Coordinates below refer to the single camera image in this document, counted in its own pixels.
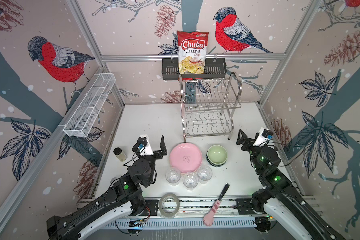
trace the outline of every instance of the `knife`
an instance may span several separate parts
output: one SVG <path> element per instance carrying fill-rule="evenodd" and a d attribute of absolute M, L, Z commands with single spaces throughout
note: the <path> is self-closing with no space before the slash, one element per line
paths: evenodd
<path fill-rule="evenodd" d="M 220 204 L 221 204 L 221 200 L 223 199 L 223 196 L 225 195 L 225 193 L 227 192 L 228 188 L 229 188 L 229 184 L 226 183 L 223 191 L 221 192 L 219 198 L 216 200 L 216 202 L 213 204 L 211 210 L 209 211 L 209 213 L 207 213 L 204 218 L 203 218 L 203 222 L 206 226 L 210 227 L 213 224 L 213 216 L 216 214 L 217 209 L 219 208 Z"/>

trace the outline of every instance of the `chip bag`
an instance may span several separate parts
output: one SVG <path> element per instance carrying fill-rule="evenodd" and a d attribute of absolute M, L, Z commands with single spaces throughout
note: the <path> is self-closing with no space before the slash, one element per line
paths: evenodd
<path fill-rule="evenodd" d="M 204 73 L 208 33 L 177 31 L 179 73 Z"/>

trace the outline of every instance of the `pink plate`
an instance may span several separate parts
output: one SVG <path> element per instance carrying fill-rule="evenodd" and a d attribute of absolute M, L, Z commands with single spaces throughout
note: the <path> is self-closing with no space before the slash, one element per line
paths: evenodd
<path fill-rule="evenodd" d="M 194 172 L 202 164 L 203 155 L 200 149 L 192 143 L 180 143 L 172 149 L 169 162 L 181 173 Z"/>

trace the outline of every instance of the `dish rack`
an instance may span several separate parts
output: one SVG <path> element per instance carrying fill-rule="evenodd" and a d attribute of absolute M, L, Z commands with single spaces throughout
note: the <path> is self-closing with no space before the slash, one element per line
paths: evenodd
<path fill-rule="evenodd" d="M 237 81 L 238 91 L 232 86 Z M 183 80 L 179 75 L 183 138 L 228 135 L 233 114 L 241 108 L 242 85 L 235 72 L 229 78 Z"/>

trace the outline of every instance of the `clear glass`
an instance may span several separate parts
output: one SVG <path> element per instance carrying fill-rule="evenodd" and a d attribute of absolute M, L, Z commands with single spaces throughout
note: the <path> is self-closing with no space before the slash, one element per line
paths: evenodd
<path fill-rule="evenodd" d="M 207 165 L 201 165 L 197 170 L 197 176 L 200 180 L 200 183 L 206 183 L 212 178 L 212 169 Z"/>
<path fill-rule="evenodd" d="M 183 184 L 187 187 L 188 190 L 194 189 L 199 183 L 199 178 L 194 172 L 187 172 L 183 176 Z"/>
<path fill-rule="evenodd" d="M 165 174 L 165 179 L 171 185 L 178 185 L 180 182 L 181 173 L 176 167 L 171 167 L 168 172 Z"/>

